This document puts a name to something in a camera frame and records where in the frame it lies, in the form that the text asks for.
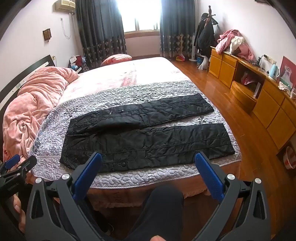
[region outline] silver screw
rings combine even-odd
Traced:
[[[227,175],[227,178],[228,178],[229,180],[234,180],[234,179],[235,179],[235,176],[234,176],[233,174],[228,174],[228,175]]]
[[[260,184],[262,181],[261,181],[260,178],[255,178],[255,182],[258,183],[258,184]]]
[[[63,180],[69,179],[70,175],[68,173],[62,175]]]
[[[40,177],[36,178],[35,183],[40,183],[42,179]]]

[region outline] wooden floor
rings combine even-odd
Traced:
[[[271,213],[271,234],[275,235],[295,214],[295,171],[288,171],[277,158],[276,146],[266,129],[253,114],[247,114],[223,83],[213,75],[198,70],[195,63],[172,61],[219,109],[229,124],[242,152],[241,180],[259,177],[264,184]],[[185,199],[183,241],[192,238],[206,223],[217,202],[204,194]],[[127,236],[140,213],[140,208],[113,208],[104,214],[114,225],[113,236]],[[225,231],[231,228],[237,208],[229,219]]]

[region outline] window sill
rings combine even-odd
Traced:
[[[159,30],[142,30],[142,31],[134,31],[134,32],[126,32],[124,33],[124,37],[126,39],[135,38],[135,37],[146,37],[146,36],[160,36]]]

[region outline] dark gray curtain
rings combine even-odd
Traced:
[[[194,0],[161,0],[160,55],[175,58],[182,53],[191,58],[195,32]]]
[[[111,55],[126,54],[122,19],[116,0],[76,0],[76,14],[89,68],[99,67]]]

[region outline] red picture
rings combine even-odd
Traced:
[[[280,81],[292,88],[294,88],[296,84],[296,65],[285,56],[281,63]]]

